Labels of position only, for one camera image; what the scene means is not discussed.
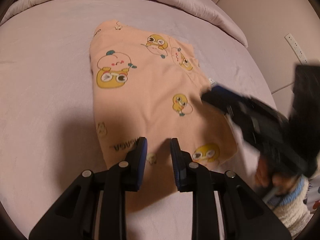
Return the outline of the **person right hand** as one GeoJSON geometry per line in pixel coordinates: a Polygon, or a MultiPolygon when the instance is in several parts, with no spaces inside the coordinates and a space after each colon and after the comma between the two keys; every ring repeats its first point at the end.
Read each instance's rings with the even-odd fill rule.
{"type": "Polygon", "coordinates": [[[289,176],[283,172],[273,172],[269,167],[269,162],[264,156],[259,157],[255,172],[255,185],[267,188],[273,185],[278,188],[276,195],[286,195],[293,192],[300,180],[300,176],[289,176]]]}

